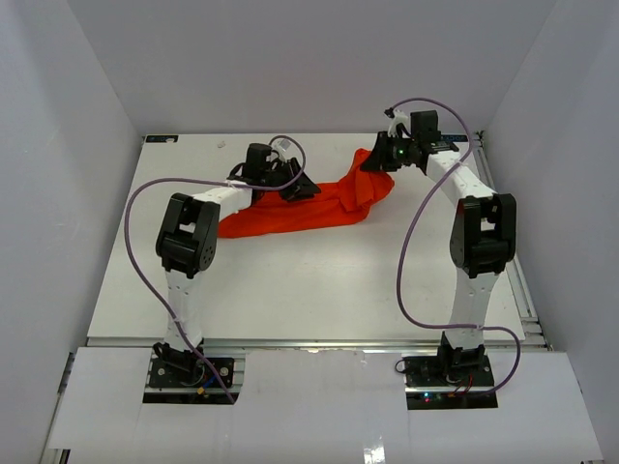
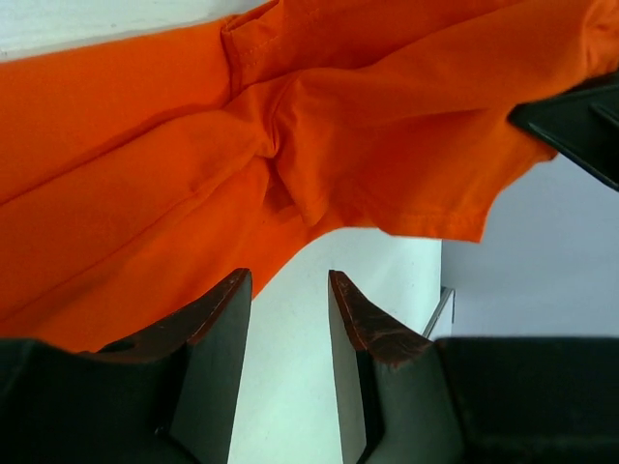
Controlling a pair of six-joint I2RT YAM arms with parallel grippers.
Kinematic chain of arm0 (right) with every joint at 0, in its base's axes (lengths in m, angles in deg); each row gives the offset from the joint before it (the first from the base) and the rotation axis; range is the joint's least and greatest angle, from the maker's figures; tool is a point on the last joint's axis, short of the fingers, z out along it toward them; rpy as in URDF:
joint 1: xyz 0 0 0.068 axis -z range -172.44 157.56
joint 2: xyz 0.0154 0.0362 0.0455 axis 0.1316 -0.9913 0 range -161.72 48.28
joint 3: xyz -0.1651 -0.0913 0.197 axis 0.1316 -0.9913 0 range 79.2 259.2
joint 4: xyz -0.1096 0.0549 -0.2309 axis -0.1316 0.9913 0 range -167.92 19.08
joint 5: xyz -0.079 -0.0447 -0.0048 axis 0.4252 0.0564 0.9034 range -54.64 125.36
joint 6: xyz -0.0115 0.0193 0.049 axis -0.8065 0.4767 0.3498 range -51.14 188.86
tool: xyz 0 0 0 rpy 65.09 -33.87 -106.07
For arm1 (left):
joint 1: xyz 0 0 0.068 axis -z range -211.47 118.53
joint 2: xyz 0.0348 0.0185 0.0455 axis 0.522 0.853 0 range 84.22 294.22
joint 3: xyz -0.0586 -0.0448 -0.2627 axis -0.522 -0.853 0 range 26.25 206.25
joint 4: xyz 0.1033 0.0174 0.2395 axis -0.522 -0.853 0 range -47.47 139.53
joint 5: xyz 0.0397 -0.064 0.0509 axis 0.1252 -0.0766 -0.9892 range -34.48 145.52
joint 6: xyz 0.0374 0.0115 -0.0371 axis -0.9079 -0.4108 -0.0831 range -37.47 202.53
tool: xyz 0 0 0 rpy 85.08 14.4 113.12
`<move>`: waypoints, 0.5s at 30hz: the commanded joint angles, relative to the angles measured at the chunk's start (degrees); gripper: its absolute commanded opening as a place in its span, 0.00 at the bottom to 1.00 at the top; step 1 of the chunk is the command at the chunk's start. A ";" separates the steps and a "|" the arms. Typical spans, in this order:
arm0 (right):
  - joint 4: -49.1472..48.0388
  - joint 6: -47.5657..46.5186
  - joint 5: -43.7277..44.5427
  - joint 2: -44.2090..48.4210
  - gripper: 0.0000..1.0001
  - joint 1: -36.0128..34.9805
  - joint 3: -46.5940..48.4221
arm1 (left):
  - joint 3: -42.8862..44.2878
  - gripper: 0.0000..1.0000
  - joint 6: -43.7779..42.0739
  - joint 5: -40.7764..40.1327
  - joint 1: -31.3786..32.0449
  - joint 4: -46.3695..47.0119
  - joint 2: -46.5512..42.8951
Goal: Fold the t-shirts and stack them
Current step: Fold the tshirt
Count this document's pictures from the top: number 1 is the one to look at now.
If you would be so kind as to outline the orange t-shirt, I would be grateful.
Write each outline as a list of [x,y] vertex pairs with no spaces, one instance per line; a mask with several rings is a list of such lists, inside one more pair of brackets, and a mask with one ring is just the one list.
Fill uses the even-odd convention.
[[254,205],[221,220],[218,236],[240,239],[353,225],[365,220],[371,208],[395,186],[388,173],[361,169],[369,155],[367,149],[356,150],[348,172],[336,182],[319,184],[320,192],[313,198],[287,202],[276,192],[263,194]]

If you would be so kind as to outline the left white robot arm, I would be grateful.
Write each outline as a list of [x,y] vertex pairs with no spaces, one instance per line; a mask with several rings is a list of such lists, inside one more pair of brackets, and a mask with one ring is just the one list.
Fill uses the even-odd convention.
[[154,352],[182,385],[195,385],[204,374],[204,361],[195,354],[203,339],[195,289],[214,261],[220,222],[254,205],[268,191],[286,202],[320,192],[304,173],[306,161],[286,156],[292,145],[299,144],[284,135],[268,144],[252,143],[246,159],[223,184],[170,197],[156,240],[166,277],[168,323]]

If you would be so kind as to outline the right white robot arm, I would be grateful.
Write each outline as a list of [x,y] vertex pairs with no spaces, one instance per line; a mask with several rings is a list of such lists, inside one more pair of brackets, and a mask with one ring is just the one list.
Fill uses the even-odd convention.
[[484,334],[492,290],[516,255],[516,199],[486,185],[461,153],[442,137],[434,110],[406,114],[394,107],[361,168],[365,172],[396,172],[415,166],[430,180],[431,194],[442,191],[455,207],[449,241],[457,269],[450,320],[434,328],[441,333],[436,354],[438,377],[456,386],[481,370],[486,356]]

